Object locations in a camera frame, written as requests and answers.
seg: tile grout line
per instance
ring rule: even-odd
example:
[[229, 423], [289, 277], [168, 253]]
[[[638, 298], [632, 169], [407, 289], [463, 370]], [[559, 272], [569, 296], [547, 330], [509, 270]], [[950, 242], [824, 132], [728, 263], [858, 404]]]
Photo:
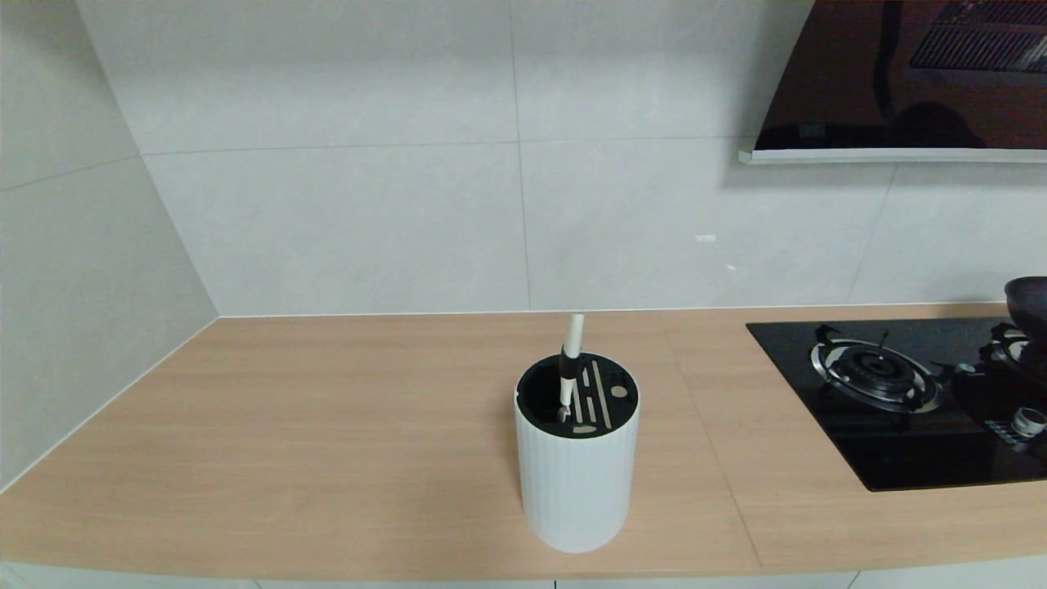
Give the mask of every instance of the tile grout line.
[[749, 530], [749, 523], [745, 522], [745, 515], [741, 513], [741, 506], [738, 505], [738, 498], [734, 495], [734, 489], [731, 486], [731, 480], [728, 478], [727, 473], [723, 472], [723, 462], [720, 461], [719, 454], [716, 452], [716, 447], [713, 445], [713, 438], [709, 435], [709, 430], [706, 428], [705, 422], [701, 421], [701, 412], [698, 411], [698, 404], [694, 401], [694, 395], [691, 393], [691, 385], [687, 382], [687, 377], [684, 375], [684, 367], [680, 364], [680, 357], [676, 356], [676, 348], [672, 345], [672, 340], [669, 339], [669, 333], [665, 329], [665, 322], [662, 321], [662, 314], [655, 314], [658, 319], [659, 329], [662, 331], [662, 338], [665, 340], [666, 346], [669, 347], [669, 352], [672, 353], [672, 363], [676, 366], [676, 370], [680, 372], [680, 378], [684, 381], [684, 386], [687, 388], [687, 397], [691, 400], [691, 407], [694, 408], [695, 418], [698, 421], [698, 425], [701, 427], [701, 432], [706, 436], [706, 441], [709, 444], [709, 450], [713, 453], [713, 458], [716, 460], [716, 468], [719, 469], [720, 477], [723, 478], [723, 484], [727, 486], [728, 493], [731, 494], [731, 501], [734, 503], [734, 511], [738, 513], [738, 519], [741, 521], [741, 527], [745, 530], [745, 537], [749, 538], [749, 546], [753, 549], [753, 556], [756, 558], [756, 563], [763, 569], [763, 559], [760, 558], [760, 551], [756, 548], [756, 541], [753, 539], [753, 533]]
[[865, 246], [862, 248], [862, 258], [857, 260], [857, 268], [854, 269], [854, 277], [851, 279], [850, 288], [847, 289], [847, 298], [844, 299], [845, 304], [851, 304], [851, 297], [854, 296], [854, 287], [857, 286], [857, 278], [862, 275], [862, 266], [865, 265], [865, 258], [869, 255], [869, 246], [872, 245], [872, 240], [876, 236], [876, 227], [879, 226], [879, 219], [884, 216], [884, 208], [887, 207], [887, 199], [891, 196], [891, 187], [894, 185], [894, 178], [898, 175], [899, 165], [899, 163], [894, 164], [894, 171], [891, 172], [891, 180], [887, 182], [887, 189], [884, 190], [884, 199], [879, 201], [879, 209], [876, 210], [876, 220], [872, 222], [869, 237], [866, 239]]
[[[519, 137], [519, 122], [517, 113], [517, 137]], [[149, 151], [141, 152], [142, 157], [155, 155], [183, 155], [195, 153], [226, 153], [246, 151], [290, 151], [290, 150], [321, 150], [321, 149], [380, 149], [380, 148], [411, 148], [411, 146], [468, 146], [468, 145], [511, 145], [511, 144], [540, 144], [540, 143], [571, 143], [571, 142], [617, 142], [617, 141], [693, 141], [703, 139], [751, 139], [748, 135], [681, 135], [665, 137], [601, 137], [601, 138], [561, 138], [561, 139], [519, 139], [508, 141], [432, 141], [415, 143], [336, 143], [328, 145], [276, 145], [276, 146], [238, 146], [221, 149], [191, 149], [173, 151]]]
[[36, 468], [37, 465], [40, 465], [45, 458], [47, 458], [48, 455], [50, 455], [52, 452], [54, 452], [54, 450], [58, 447], [62, 446], [63, 443], [65, 443], [70, 437], [72, 437], [73, 434], [75, 434], [77, 431], [80, 431], [81, 428], [83, 428], [84, 426], [86, 426], [87, 423], [90, 422], [91, 420], [93, 420], [97, 414], [102, 413], [103, 410], [105, 410], [107, 407], [109, 407], [110, 404], [112, 404], [114, 401], [116, 401], [117, 399], [119, 399], [120, 397], [122, 397], [124, 393], [128, 392], [132, 387], [134, 387], [135, 385], [137, 385], [139, 381], [141, 381], [142, 379], [144, 379], [147, 375], [153, 372], [153, 370], [155, 370], [156, 367], [158, 367], [161, 364], [163, 364], [168, 359], [170, 359], [171, 357], [173, 357], [175, 355], [175, 353], [177, 353], [178, 350], [180, 350], [183, 347], [185, 347], [185, 344], [188, 344], [190, 342], [192, 342], [193, 340], [195, 340], [197, 338], [197, 336], [200, 336], [201, 334], [203, 334], [203, 332], [205, 330], [207, 330], [208, 327], [210, 327], [211, 325], [214, 325], [215, 322], [217, 322], [220, 319], [222, 319], [220, 316], [213, 318], [210, 321], [207, 322], [206, 325], [204, 325], [203, 327], [201, 327], [200, 330], [198, 330], [195, 334], [193, 334], [192, 336], [190, 336], [184, 342], [182, 342], [181, 344], [178, 344], [177, 346], [175, 346], [174, 349], [172, 349], [170, 353], [163, 355], [163, 358], [161, 358], [160, 360], [156, 361], [152, 366], [150, 366], [149, 368], [147, 368], [141, 375], [139, 375], [133, 381], [131, 381], [131, 383], [129, 383], [126, 387], [124, 387], [122, 389], [120, 389], [115, 395], [113, 395], [108, 401], [106, 401], [106, 403], [102, 404], [102, 407], [99, 407], [98, 409], [95, 409], [94, 411], [92, 411], [90, 415], [88, 415], [83, 422], [81, 422], [80, 424], [77, 424], [76, 427], [74, 427], [72, 430], [69, 431], [69, 433], [67, 433], [66, 435], [62, 436], [62, 438], [59, 439], [59, 441], [54, 443], [49, 449], [47, 449], [46, 452], [44, 452], [43, 454], [41, 454], [39, 458], [37, 458], [36, 460], [34, 460], [25, 469], [22, 469], [22, 472], [19, 473], [18, 475], [16, 475], [15, 478], [13, 478], [6, 484], [0, 486], [0, 495], [2, 495], [4, 492], [6, 492], [8, 489], [10, 489], [12, 485], [14, 485], [15, 483], [17, 483], [19, 481], [19, 479], [21, 479], [23, 476], [25, 476], [25, 474], [28, 473], [29, 471], [31, 471], [34, 468]]
[[516, 40], [513, 38], [513, 3], [506, 1], [509, 17], [509, 56], [513, 65], [513, 112], [516, 115], [516, 174], [520, 180], [520, 221], [524, 223], [524, 274], [527, 277], [527, 309], [534, 311], [531, 303], [531, 257], [527, 244], [527, 201], [524, 198], [524, 146], [520, 141], [520, 96], [516, 89]]
[[109, 161], [103, 161], [101, 163], [92, 163], [90, 165], [85, 165], [84, 167], [76, 167], [75, 169], [68, 169], [66, 172], [54, 174], [53, 176], [45, 176], [43, 178], [37, 178], [36, 180], [29, 180], [28, 182], [24, 182], [24, 183], [21, 183], [21, 184], [15, 184], [13, 186], [8, 186], [8, 187], [5, 187], [3, 189], [0, 189], [0, 194], [13, 190], [15, 188], [21, 188], [21, 187], [25, 187], [25, 186], [28, 186], [28, 185], [31, 185], [31, 184], [36, 184], [38, 182], [43, 182], [43, 181], [46, 181], [46, 180], [53, 180], [54, 178], [61, 178], [63, 176], [68, 176], [70, 174], [79, 174], [81, 172], [86, 172], [88, 169], [94, 169], [95, 167], [102, 167], [102, 166], [109, 165], [109, 164], [112, 164], [112, 163], [119, 163], [120, 161], [127, 161], [128, 159], [134, 159], [135, 157], [139, 157], [139, 154], [136, 153], [134, 155], [126, 155], [124, 157], [117, 157], [116, 159], [112, 159], [112, 160], [109, 160]]
[[[12, 579], [17, 579], [18, 581], [20, 581], [22, 583], [22, 585], [24, 585], [27, 589], [36, 589], [36, 587], [37, 587], [36, 585], [30, 584], [21, 574], [18, 574], [17, 572], [15, 572], [15, 569], [10, 568], [10, 566], [9, 566], [8, 563], [4, 562], [3, 564], [0, 564], [0, 567], [2, 567], [3, 570], [6, 570], [7, 574], [9, 574], [12, 576]], [[3, 580], [2, 579], [0, 579], [0, 587], [3, 587]]]

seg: dark bowl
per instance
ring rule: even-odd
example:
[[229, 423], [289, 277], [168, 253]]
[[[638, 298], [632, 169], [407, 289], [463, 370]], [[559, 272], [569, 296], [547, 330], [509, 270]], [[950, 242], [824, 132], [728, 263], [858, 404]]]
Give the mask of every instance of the dark bowl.
[[1047, 349], [1047, 275], [1016, 277], [1003, 291], [1010, 320], [1038, 348]]

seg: backsplash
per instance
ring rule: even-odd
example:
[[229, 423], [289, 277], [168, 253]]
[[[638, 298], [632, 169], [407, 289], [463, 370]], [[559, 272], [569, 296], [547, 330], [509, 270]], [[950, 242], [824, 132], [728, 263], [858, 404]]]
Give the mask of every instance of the backsplash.
[[2, 10], [0, 489], [216, 316], [76, 5]]
[[999, 300], [1047, 266], [1042, 165], [737, 163], [809, 2], [79, 4], [222, 316]]

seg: gas stove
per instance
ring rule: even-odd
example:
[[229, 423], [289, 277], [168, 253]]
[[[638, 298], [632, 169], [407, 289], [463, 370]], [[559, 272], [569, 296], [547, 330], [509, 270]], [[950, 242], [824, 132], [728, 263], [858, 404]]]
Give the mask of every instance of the gas stove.
[[748, 327], [865, 486], [896, 491], [1047, 479], [1047, 355], [1008, 321]]

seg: wooden countertop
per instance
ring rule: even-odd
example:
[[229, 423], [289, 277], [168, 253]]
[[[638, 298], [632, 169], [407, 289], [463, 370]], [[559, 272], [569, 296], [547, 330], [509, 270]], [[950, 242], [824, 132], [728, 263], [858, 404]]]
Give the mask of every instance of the wooden countertop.
[[[512, 390], [562, 314], [223, 319], [3, 495], [4, 559], [292, 580], [689, 576], [1047, 552], [1047, 483], [872, 494], [748, 321], [999, 305], [589, 314], [644, 409], [624, 529], [569, 556], [519, 500]], [[739, 428], [738, 424], [748, 424]]]

